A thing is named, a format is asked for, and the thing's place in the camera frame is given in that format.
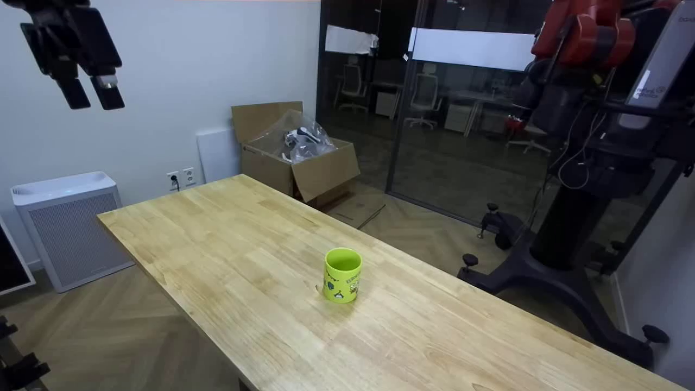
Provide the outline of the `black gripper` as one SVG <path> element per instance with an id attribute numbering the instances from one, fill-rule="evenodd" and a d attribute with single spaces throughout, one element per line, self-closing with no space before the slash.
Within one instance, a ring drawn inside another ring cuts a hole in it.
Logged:
<path id="1" fill-rule="evenodd" d="M 30 51 L 45 75 L 57 78 L 70 108 L 89 108 L 91 102 L 76 75 L 82 67 L 91 78 L 103 110 L 124 105 L 124 98 L 113 73 L 121 57 L 113 42 L 102 13 L 91 0 L 2 0 L 10 8 L 27 14 L 19 23 Z"/>

